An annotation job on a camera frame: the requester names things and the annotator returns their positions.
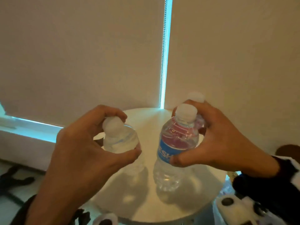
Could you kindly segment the black and white patterned garment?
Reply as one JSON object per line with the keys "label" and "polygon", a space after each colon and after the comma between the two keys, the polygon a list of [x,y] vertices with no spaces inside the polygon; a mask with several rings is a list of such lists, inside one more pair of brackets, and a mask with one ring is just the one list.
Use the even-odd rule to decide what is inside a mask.
{"label": "black and white patterned garment", "polygon": [[232,182],[236,193],[260,203],[290,225],[300,225],[300,170],[292,159],[273,156],[280,170],[273,178],[254,178],[244,173]]}

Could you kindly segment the white window sill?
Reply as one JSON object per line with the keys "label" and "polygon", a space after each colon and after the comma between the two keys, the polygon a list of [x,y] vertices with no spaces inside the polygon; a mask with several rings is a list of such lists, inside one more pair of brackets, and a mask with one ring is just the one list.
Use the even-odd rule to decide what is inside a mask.
{"label": "white window sill", "polygon": [[55,125],[0,115],[0,131],[2,132],[55,143],[57,134],[61,129],[62,127]]}

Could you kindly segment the blue label water bottle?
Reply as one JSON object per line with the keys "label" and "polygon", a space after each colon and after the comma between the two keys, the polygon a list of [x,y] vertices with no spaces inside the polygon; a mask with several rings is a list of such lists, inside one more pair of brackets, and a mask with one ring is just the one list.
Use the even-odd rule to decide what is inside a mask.
{"label": "blue label water bottle", "polygon": [[175,191],[185,175],[185,169],[170,164],[170,158],[197,146],[199,133],[195,127],[197,109],[180,104],[175,116],[168,120],[160,132],[157,159],[153,168],[156,187],[165,192]]}

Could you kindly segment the person's right forearm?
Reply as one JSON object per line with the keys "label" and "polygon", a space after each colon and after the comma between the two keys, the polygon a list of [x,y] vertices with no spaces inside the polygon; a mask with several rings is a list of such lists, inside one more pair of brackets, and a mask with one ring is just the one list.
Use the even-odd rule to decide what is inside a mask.
{"label": "person's right forearm", "polygon": [[253,176],[259,178],[273,178],[280,171],[279,162],[266,153],[259,154],[255,157]]}

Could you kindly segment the person's left forearm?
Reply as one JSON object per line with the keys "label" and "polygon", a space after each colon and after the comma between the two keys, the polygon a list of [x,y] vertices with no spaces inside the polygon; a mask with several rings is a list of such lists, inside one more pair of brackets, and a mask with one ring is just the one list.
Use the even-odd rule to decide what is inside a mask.
{"label": "person's left forearm", "polygon": [[67,225],[79,207],[99,191],[99,187],[77,179],[45,177],[29,207],[25,225]]}

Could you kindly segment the brown rounded object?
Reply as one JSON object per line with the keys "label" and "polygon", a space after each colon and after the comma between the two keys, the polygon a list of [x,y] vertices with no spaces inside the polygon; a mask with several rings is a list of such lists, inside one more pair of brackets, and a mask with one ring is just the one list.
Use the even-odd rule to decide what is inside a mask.
{"label": "brown rounded object", "polygon": [[280,146],[276,152],[276,156],[291,157],[300,164],[300,146],[288,144]]}

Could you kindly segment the clear water bottle white cap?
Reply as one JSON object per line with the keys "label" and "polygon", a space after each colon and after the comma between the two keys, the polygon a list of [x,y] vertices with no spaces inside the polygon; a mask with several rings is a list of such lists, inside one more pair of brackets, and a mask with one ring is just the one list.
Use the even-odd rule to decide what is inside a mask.
{"label": "clear water bottle white cap", "polygon": [[[191,92],[188,94],[188,100],[203,103],[205,101],[205,97],[200,92]],[[205,136],[206,133],[206,122],[200,114],[196,115],[196,119],[194,121],[194,126],[198,130],[200,135]]]}

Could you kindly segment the beige roller blind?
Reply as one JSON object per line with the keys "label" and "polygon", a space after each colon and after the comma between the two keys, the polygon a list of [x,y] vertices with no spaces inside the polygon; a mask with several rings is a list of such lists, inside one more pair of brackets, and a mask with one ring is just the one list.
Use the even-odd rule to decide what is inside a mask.
{"label": "beige roller blind", "polygon": [[300,146],[300,0],[173,0],[164,107],[193,91],[259,148]]}
{"label": "beige roller blind", "polygon": [[0,0],[0,103],[66,126],[97,105],[157,108],[165,0]]}

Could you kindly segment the clear unlabelled water bottle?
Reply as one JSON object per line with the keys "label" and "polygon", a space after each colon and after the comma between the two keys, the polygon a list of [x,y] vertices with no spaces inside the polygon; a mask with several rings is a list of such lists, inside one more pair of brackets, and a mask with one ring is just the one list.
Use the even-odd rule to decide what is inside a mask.
{"label": "clear unlabelled water bottle", "polygon": [[[106,151],[120,154],[135,148],[142,149],[135,129],[117,116],[105,118],[103,130],[105,133],[103,146]],[[144,158],[141,153],[133,163],[123,167],[119,172],[134,177],[139,176],[144,168]]]}

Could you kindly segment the person's right hand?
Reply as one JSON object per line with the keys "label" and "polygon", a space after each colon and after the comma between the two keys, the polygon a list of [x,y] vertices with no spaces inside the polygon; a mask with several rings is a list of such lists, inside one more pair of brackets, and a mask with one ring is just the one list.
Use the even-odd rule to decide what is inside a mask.
{"label": "person's right hand", "polygon": [[206,133],[198,148],[206,149],[211,156],[208,166],[224,171],[241,171],[255,177],[255,157],[265,152],[239,132],[221,110],[208,102],[186,100],[184,103],[196,107],[197,113],[206,121]]}

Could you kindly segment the person's left hand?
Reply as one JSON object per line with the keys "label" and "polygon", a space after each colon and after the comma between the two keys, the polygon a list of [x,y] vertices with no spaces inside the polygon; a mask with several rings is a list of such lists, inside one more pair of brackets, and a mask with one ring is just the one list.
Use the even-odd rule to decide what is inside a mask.
{"label": "person's left hand", "polygon": [[98,105],[78,120],[63,128],[57,135],[56,145],[45,177],[79,180],[99,189],[116,172],[103,171],[105,152],[93,137],[102,131],[106,117],[127,115],[118,108]]}

